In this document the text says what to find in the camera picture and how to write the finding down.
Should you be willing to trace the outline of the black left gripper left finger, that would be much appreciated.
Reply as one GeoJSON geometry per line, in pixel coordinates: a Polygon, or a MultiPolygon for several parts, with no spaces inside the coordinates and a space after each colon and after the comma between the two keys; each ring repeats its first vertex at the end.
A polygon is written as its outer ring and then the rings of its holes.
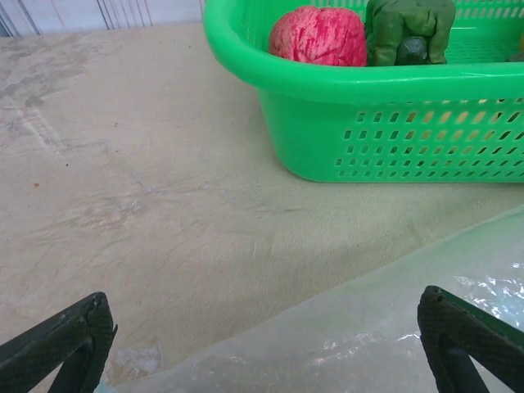
{"type": "Polygon", "coordinates": [[[1,391],[29,392],[55,369],[50,392],[93,392],[118,326],[94,292],[1,344],[1,391]]]}

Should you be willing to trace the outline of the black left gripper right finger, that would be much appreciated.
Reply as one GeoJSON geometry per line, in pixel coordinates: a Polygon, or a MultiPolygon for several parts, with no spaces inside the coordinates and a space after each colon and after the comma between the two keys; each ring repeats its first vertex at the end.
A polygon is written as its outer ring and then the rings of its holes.
{"type": "Polygon", "coordinates": [[[439,392],[487,392],[473,360],[523,391],[522,331],[437,286],[425,288],[417,321],[439,392]]]}

